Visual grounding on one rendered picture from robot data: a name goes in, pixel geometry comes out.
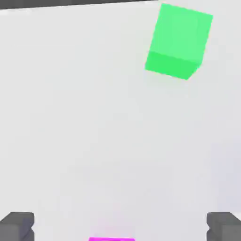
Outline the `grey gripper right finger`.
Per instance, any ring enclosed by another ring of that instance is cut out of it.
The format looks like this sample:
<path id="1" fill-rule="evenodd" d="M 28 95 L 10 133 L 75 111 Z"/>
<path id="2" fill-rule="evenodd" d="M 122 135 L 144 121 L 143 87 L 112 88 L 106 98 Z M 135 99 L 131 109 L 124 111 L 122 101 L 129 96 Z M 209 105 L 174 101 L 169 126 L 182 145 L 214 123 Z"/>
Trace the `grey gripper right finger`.
<path id="1" fill-rule="evenodd" d="M 241 220 L 231 212 L 209 212 L 206 241 L 241 241 Z"/>

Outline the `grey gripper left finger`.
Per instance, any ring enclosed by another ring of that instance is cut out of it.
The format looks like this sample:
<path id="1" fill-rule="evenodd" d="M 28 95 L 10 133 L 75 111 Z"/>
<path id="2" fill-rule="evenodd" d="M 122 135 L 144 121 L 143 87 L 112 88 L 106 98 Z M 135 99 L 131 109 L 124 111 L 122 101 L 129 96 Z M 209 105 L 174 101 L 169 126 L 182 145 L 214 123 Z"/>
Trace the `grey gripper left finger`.
<path id="1" fill-rule="evenodd" d="M 0 221 L 0 241 L 35 241 L 32 212 L 10 212 Z"/>

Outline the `small magenta cube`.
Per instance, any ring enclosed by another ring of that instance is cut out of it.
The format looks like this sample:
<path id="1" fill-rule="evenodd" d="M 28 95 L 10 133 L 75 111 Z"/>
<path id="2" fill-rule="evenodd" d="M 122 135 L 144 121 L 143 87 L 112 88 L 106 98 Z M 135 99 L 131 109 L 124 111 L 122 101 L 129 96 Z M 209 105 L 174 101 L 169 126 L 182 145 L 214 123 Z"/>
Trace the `small magenta cube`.
<path id="1" fill-rule="evenodd" d="M 90 237 L 88 241 L 136 241 L 134 238 Z"/>

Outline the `small green cube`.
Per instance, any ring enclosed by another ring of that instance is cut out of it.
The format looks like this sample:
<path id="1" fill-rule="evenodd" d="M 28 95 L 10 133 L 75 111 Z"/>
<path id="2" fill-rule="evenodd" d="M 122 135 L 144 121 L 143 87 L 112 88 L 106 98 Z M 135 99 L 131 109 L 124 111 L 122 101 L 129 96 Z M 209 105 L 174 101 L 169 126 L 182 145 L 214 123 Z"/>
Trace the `small green cube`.
<path id="1" fill-rule="evenodd" d="M 163 3 L 145 69 L 189 79 L 200 67 L 213 16 Z"/>

